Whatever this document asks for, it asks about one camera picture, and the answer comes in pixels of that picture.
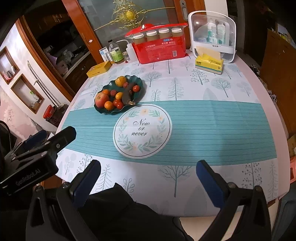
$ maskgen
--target blue gripper pad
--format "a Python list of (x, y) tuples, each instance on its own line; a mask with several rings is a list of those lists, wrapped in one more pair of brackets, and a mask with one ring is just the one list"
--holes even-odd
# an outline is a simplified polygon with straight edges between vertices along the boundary
[(219, 174), (215, 173), (204, 160), (197, 162), (196, 175), (213, 205), (218, 208), (223, 208), (229, 195), (224, 179)]
[(101, 174), (101, 164), (97, 160), (92, 160), (87, 168), (79, 173), (71, 182), (69, 193), (73, 206), (77, 209), (83, 207), (89, 193), (94, 187)]

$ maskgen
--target glass bottle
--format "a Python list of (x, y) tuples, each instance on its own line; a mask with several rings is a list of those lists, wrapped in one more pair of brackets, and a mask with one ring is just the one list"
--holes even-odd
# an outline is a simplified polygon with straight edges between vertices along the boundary
[(108, 43), (109, 43), (109, 52), (113, 60), (115, 61), (115, 63), (121, 64), (122, 62), (124, 62), (124, 58), (122, 56), (122, 53), (118, 44), (113, 43), (113, 40), (109, 40)]

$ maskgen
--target gold decoration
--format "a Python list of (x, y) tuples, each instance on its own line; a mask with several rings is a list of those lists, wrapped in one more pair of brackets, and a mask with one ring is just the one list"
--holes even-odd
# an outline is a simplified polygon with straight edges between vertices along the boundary
[(162, 7), (162, 8), (146, 10), (146, 9), (142, 9), (140, 6), (134, 4), (132, 1), (129, 1), (129, 0), (115, 0), (113, 3), (115, 3), (116, 6), (113, 10), (112, 20), (109, 23), (98, 27), (94, 31), (114, 23), (120, 23), (121, 26), (118, 28), (127, 28), (127, 29), (137, 28), (141, 25), (144, 19), (144, 14), (154, 10), (175, 8), (175, 7)]

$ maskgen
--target bottle cap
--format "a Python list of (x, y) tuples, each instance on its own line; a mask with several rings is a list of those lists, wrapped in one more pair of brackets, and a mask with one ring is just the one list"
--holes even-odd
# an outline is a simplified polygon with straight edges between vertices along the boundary
[(172, 28), (172, 32), (173, 33), (180, 33), (180, 32), (182, 32), (182, 29), (181, 28)]
[(160, 34), (166, 34), (166, 33), (168, 33), (170, 30), (168, 29), (168, 28), (161, 28), (160, 30), (158, 30), (158, 32), (160, 33)]
[(136, 34), (133, 36), (134, 39), (140, 39), (140, 38), (143, 38), (144, 37), (144, 34), (142, 33), (139, 33), (139, 34)]
[(146, 33), (147, 36), (154, 36), (154, 35), (156, 35), (156, 34), (157, 34), (157, 32), (156, 32), (155, 30), (148, 31), (148, 32)]

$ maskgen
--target yellow tissue box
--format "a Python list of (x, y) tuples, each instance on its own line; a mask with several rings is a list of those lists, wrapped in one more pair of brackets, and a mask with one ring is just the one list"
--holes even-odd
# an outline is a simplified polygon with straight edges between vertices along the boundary
[(195, 67), (215, 74), (222, 74), (223, 60), (215, 59), (207, 54), (199, 55), (195, 59)]
[(105, 61), (103, 63), (97, 64), (90, 68), (90, 70), (86, 73), (88, 77), (94, 77), (99, 74), (106, 73), (111, 67), (110, 61)]

